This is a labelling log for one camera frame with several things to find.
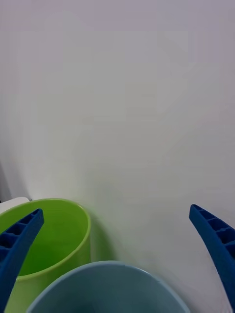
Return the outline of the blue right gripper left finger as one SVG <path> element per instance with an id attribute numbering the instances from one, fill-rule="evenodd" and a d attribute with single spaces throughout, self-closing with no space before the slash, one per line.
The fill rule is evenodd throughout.
<path id="1" fill-rule="evenodd" d="M 24 260 L 43 224 L 43 210 L 38 208 L 0 234 L 1 312 L 5 310 Z"/>

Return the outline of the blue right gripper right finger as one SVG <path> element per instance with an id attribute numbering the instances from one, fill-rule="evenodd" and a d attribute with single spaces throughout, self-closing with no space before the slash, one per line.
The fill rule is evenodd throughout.
<path id="1" fill-rule="evenodd" d="M 235 230 L 193 204 L 189 219 L 202 238 L 216 267 L 232 309 L 235 309 Z"/>

